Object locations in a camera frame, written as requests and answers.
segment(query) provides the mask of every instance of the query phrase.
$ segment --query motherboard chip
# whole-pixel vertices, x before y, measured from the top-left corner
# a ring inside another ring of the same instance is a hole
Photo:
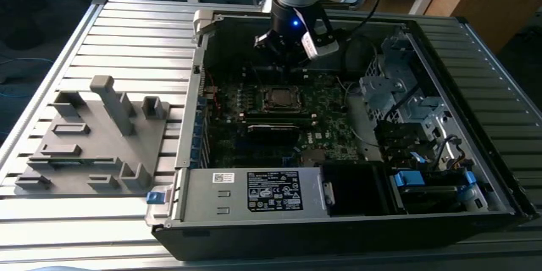
[[[287,88],[274,88],[270,92],[270,100],[275,104],[281,104],[285,106],[293,105],[293,96],[291,91]]]
[[[303,167],[311,168],[315,164],[326,160],[326,151],[322,149],[307,149],[302,153]]]
[[[254,145],[294,146],[301,130],[297,126],[251,125],[247,127],[247,140]]]
[[[298,87],[271,87],[265,91],[263,107],[269,112],[299,112],[301,97]]]

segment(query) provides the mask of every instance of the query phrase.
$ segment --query warning label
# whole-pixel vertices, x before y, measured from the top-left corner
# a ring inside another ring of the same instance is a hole
[[[303,209],[299,172],[247,173],[249,210],[251,212],[299,211]]]

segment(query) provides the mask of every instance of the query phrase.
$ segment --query blue tab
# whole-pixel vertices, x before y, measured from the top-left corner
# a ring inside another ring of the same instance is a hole
[[[198,149],[192,149],[190,152],[190,158],[192,160],[199,160],[200,159],[200,151]]]
[[[163,192],[147,193],[147,204],[164,204],[164,203],[166,203],[166,193]]]
[[[394,179],[399,187],[419,187],[425,185],[421,171],[401,171],[394,176]]]
[[[203,110],[207,106],[207,98],[199,96],[198,97],[198,110]]]
[[[467,171],[465,173],[465,178],[467,178],[469,184],[475,184],[477,183],[477,178],[475,178],[474,173],[471,171]]]
[[[202,126],[194,126],[194,135],[200,136],[203,132]]]
[[[200,146],[202,146],[202,138],[194,137],[194,138],[192,138],[192,147],[196,148],[196,149],[199,149]]]
[[[425,160],[425,157],[422,157],[418,152],[410,152],[410,154],[415,157],[419,163],[427,163],[427,160]]]
[[[203,124],[203,114],[202,114],[202,112],[196,113],[196,120],[194,122],[195,122],[196,125]]]

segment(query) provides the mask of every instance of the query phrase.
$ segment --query aluminum extrusion table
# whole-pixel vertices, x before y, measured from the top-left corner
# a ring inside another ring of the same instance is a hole
[[[160,1],[95,0],[51,68],[43,84],[0,149],[0,270],[70,266],[106,270],[222,267],[313,267],[379,263],[381,267],[457,270],[542,263],[542,221],[510,232],[486,233],[443,249],[319,256],[275,260],[183,262],[174,259],[151,235],[143,217],[144,198],[23,199],[15,196],[15,179],[40,144],[56,110],[48,106],[55,91],[80,90],[98,99],[88,85],[95,74],[111,75],[115,90],[132,101],[151,94],[171,103],[154,183],[174,176],[183,104],[194,56],[191,40],[195,10],[251,11],[249,6],[183,4]],[[362,17],[357,12],[330,15]],[[442,57],[455,82],[489,132],[505,161],[542,206],[542,115],[469,24],[454,18],[379,15],[415,19]],[[492,258],[490,260],[467,258]]]

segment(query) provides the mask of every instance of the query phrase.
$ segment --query blue connector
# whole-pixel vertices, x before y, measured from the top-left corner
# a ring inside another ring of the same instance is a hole
[[[469,182],[470,185],[477,183],[477,178],[475,178],[474,173],[471,171],[467,171],[465,173],[465,178],[467,178],[467,182]]]
[[[410,152],[410,154],[414,156],[415,160],[419,163],[427,163],[427,160],[425,159],[425,157],[421,156],[421,154],[418,152]]]
[[[192,148],[199,149],[202,147],[202,138],[195,137],[192,139]]]
[[[190,159],[194,161],[198,161],[200,159],[200,151],[196,149],[192,149],[190,152]]]
[[[203,110],[207,106],[207,98],[203,98],[202,96],[198,97],[198,106],[196,109],[198,110]]]
[[[194,126],[194,135],[200,136],[203,132],[202,126]]]

